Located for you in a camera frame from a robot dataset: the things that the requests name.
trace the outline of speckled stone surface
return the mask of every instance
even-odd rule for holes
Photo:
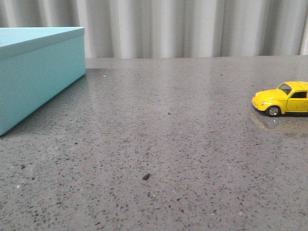
[[[0,230],[308,230],[308,116],[251,105],[307,64],[88,60],[0,138]]]

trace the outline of small black crumb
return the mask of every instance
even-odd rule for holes
[[[142,179],[143,180],[148,180],[149,177],[150,177],[150,173],[146,174]]]

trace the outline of box lid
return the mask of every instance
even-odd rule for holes
[[[0,28],[0,60],[83,36],[84,27]]]

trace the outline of light blue box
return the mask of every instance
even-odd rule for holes
[[[83,27],[0,28],[0,135],[85,73]]]

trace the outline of toy car wheel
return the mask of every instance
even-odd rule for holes
[[[281,111],[278,106],[271,106],[268,109],[266,109],[266,114],[270,117],[277,117],[280,116]]]

